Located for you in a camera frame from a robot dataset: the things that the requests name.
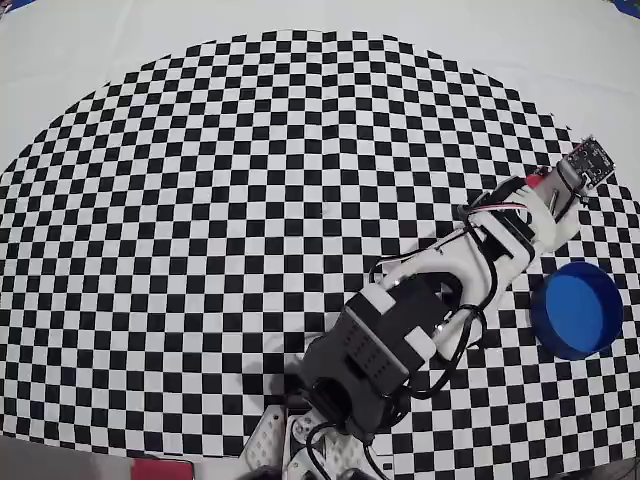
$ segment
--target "white plastic part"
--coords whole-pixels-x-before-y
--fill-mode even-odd
[[[287,419],[286,438],[284,441],[283,478],[286,480],[300,480],[307,471],[317,472],[309,458],[305,444],[307,434],[316,425],[325,420],[320,414],[311,410],[303,416],[291,416]],[[327,428],[318,432],[313,439],[315,456],[332,479],[338,478],[347,470],[359,468],[363,472],[377,478],[364,456],[362,443],[352,436],[341,435],[333,428]],[[300,450],[290,456],[292,442],[297,442]],[[393,477],[393,458],[391,455],[379,457],[371,449],[371,458],[385,471],[389,478]]]
[[[320,425],[324,421],[325,420],[322,415],[320,415],[320,413],[315,408],[309,410],[306,414],[295,418],[292,427],[293,437],[298,443],[304,445],[304,443],[307,441],[309,432],[311,432],[311,429],[316,427],[317,425]],[[318,439],[325,433],[326,432],[318,432],[314,440],[317,442]]]
[[[529,187],[513,192],[505,202],[518,202],[527,206],[532,217],[530,227],[534,231],[531,244],[534,258],[550,251],[556,244],[556,223],[542,199]],[[488,212],[478,212],[471,218],[472,223],[484,228],[509,251],[494,262],[498,274],[497,290],[493,300],[484,309],[488,322],[495,320],[497,306],[511,282],[530,264],[528,251]],[[405,278],[418,273],[449,272],[462,283],[461,304],[478,305],[489,293],[491,274],[484,256],[470,235],[462,235],[460,230],[435,243],[430,249],[411,257],[380,282],[388,290]],[[454,313],[448,322],[433,334],[432,339],[438,352],[447,359],[453,356],[462,331],[463,321],[469,315],[466,310]],[[476,342],[482,335],[482,325],[476,320],[471,325],[468,344]]]
[[[425,362],[428,362],[436,353],[436,344],[420,326],[411,330],[404,339]]]
[[[282,466],[285,427],[284,407],[269,405],[240,457],[247,462],[250,471],[264,466]]]
[[[380,315],[384,315],[396,304],[396,301],[387,291],[377,283],[367,283],[360,293],[376,307]]]

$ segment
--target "white surface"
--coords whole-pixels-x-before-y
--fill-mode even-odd
[[[640,20],[603,0],[38,0],[0,22],[0,170],[108,80],[203,41],[286,28],[387,33],[488,73],[594,134],[640,199]],[[222,463],[211,478],[233,476]]]
[[[360,293],[380,312],[380,315],[387,313],[396,304],[393,297],[377,283],[367,283]]]
[[[265,465],[282,465],[286,427],[287,418],[283,406],[269,405],[265,408],[241,455],[247,463],[247,472]]]
[[[425,362],[428,362],[436,353],[436,344],[420,326],[411,330],[404,339]]]

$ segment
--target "black cable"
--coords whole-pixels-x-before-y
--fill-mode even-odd
[[[380,467],[378,466],[378,464],[373,461],[373,458],[371,458],[371,452],[369,451],[369,445],[362,444],[362,449],[364,450],[364,456],[367,459],[367,462],[369,462],[369,465],[371,465],[371,468],[373,469],[373,471],[376,472],[376,474],[382,480],[389,480],[389,478],[384,474],[384,472],[382,470],[380,470]]]
[[[318,472],[320,472],[320,475],[322,475],[322,478],[324,478],[325,480],[332,480],[332,479],[327,473],[327,471],[324,469],[324,467],[320,465],[320,462],[316,458],[316,454],[315,454],[315,450],[313,449],[312,442],[313,442],[313,437],[316,436],[316,433],[318,433],[320,430],[324,430],[325,428],[330,428],[330,427],[335,427],[335,424],[331,422],[324,422],[319,425],[316,425],[311,429],[311,431],[307,435],[307,440],[305,441],[305,447],[307,448],[307,455],[309,455],[309,459],[311,460],[311,463],[313,463],[313,466],[316,467]]]
[[[477,305],[465,304],[465,305],[460,305],[460,307],[458,308],[458,310],[463,310],[463,309],[471,310],[473,313],[475,313],[476,314],[475,318],[477,318],[478,321],[480,322],[480,325],[482,327],[482,333],[480,333],[480,338],[475,342],[473,342],[472,344],[470,344],[469,346],[472,347],[474,345],[479,345],[482,339],[484,338],[484,335],[487,333],[487,329],[488,329],[487,317],[485,316],[484,312],[478,308]]]
[[[491,259],[487,256],[487,254],[482,249],[482,240],[480,239],[477,232],[469,222],[469,219],[464,218],[463,222],[467,227],[466,228],[467,232],[469,233],[469,235],[471,235],[471,238],[478,246],[478,251],[482,254],[482,256],[484,257],[487,263],[487,266],[489,267],[489,273],[491,275],[491,284],[489,287],[489,293],[487,293],[487,296],[484,298],[484,300],[482,300],[477,305],[477,307],[463,305],[458,310],[460,311],[463,308],[467,308],[467,309],[472,308],[473,313],[467,316],[467,318],[465,319],[464,325],[462,326],[462,332],[460,333],[460,340],[458,340],[458,346],[456,347],[456,350],[453,353],[451,360],[447,363],[447,366],[445,367],[444,372],[442,372],[442,375],[440,375],[440,378],[438,378],[436,383],[432,387],[430,387],[428,390],[415,390],[411,386],[408,387],[409,394],[412,397],[417,398],[419,400],[426,400],[428,398],[433,397],[433,395],[435,395],[440,390],[442,390],[442,388],[451,379],[451,377],[453,376],[453,373],[458,367],[458,363],[460,363],[460,360],[462,359],[462,355],[464,354],[464,351],[467,348],[467,342],[469,341],[469,335],[471,334],[471,325],[473,323],[473,320],[475,320],[475,318],[478,316],[477,312],[478,311],[482,312],[487,307],[487,305],[491,303],[491,300],[493,300],[493,298],[496,295],[496,291],[498,290],[498,271],[496,270],[495,264],[493,263],[493,261],[491,261]]]
[[[580,197],[580,195],[578,195],[578,192],[582,189],[582,187],[584,187],[584,185],[586,183],[586,180],[583,177],[582,181],[580,182],[580,185],[578,185],[575,188],[572,188],[571,185],[569,185],[569,182],[567,181],[567,179],[564,177],[564,174],[562,173],[562,170],[560,169],[559,166],[556,167],[556,172],[558,172],[558,176],[560,177],[560,180],[562,180],[562,183],[564,183],[564,186],[570,192],[569,199],[565,202],[565,204],[562,207],[562,209],[558,212],[558,215],[556,215],[555,220],[556,220],[556,223],[557,223],[560,220],[562,220],[564,218],[564,216],[569,212],[569,209],[571,208],[571,205],[573,205],[573,201],[576,198],[582,198],[582,197]]]
[[[408,389],[406,387],[397,389],[391,397],[389,397],[388,405],[390,406],[390,410],[383,413],[380,426],[376,430],[376,435],[395,427],[407,416],[411,409],[411,399]]]
[[[638,467],[638,463],[640,463],[640,459],[636,460],[635,463],[633,464],[633,467],[631,467],[629,470],[627,470],[627,472],[624,475],[620,475],[615,480],[622,480],[623,478],[626,478],[627,475],[629,475],[631,472],[634,471],[634,469],[636,469]]]
[[[437,248],[441,248],[444,247],[447,243],[453,242],[454,240],[457,240],[458,238],[462,237],[463,235],[466,235],[466,227],[458,234],[455,235],[449,239],[447,239],[444,243],[441,243],[440,245],[437,246]],[[410,252],[407,253],[401,253],[399,255],[388,255],[386,257],[380,257],[378,258],[378,260],[376,260],[376,263],[373,264],[373,266],[369,269],[369,283],[374,283],[375,282],[375,277],[374,277],[374,270],[376,269],[376,267],[378,265],[380,265],[380,262],[382,260],[385,261],[389,261],[389,260],[404,260],[406,258],[410,258],[413,257],[414,255],[417,255],[418,253],[422,253],[425,250],[428,250],[430,248],[433,247],[433,245],[435,245],[437,243],[434,242],[433,244],[429,245],[428,247],[422,247],[422,248],[416,248],[415,250],[412,250]]]

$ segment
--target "blue bowl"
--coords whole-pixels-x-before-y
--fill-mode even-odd
[[[622,297],[613,280],[586,262],[547,277],[531,304],[531,326],[556,357],[579,360],[607,348],[622,329]]]
[[[640,3],[638,0],[615,0],[615,4],[622,13],[640,18]]]

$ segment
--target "table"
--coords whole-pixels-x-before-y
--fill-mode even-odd
[[[0,168],[69,105],[146,62],[291,28],[401,36],[500,79],[577,137],[595,134],[620,175],[637,174],[640,22],[602,0],[39,0],[0,24]]]
[[[571,148],[515,90],[389,36],[266,32],[146,64],[0,179],[3,430],[237,455],[376,256]],[[638,211],[615,179],[598,194],[580,239],[514,283],[484,353],[377,438],[397,476],[535,476],[635,447]],[[578,258],[613,274],[625,324],[610,351],[564,362],[536,345],[528,292]]]

